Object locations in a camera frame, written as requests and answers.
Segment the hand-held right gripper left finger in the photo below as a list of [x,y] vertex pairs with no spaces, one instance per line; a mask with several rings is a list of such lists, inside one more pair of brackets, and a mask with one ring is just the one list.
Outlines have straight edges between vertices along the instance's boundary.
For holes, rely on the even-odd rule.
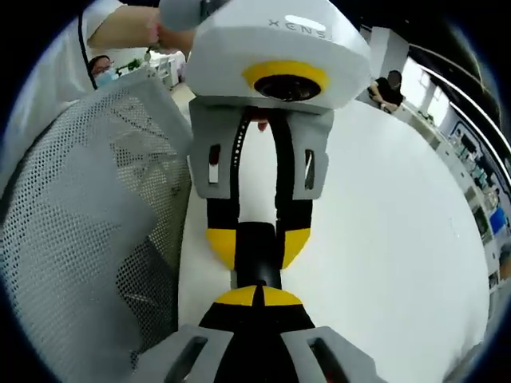
[[263,285],[230,290],[198,326],[182,326],[139,359],[136,382],[262,382]]

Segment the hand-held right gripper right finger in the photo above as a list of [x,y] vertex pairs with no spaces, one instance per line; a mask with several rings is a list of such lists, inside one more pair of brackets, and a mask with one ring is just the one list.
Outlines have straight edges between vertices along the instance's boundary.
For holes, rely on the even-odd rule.
[[298,297],[257,287],[257,306],[287,373],[297,382],[383,382],[372,357],[329,326],[317,327]]

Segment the person's left hand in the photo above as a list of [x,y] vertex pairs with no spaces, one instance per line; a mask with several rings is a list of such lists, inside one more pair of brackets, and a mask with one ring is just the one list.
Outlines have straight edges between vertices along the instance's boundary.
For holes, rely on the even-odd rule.
[[163,25],[159,11],[149,22],[149,48],[158,53],[180,51],[188,56],[196,30],[174,31]]

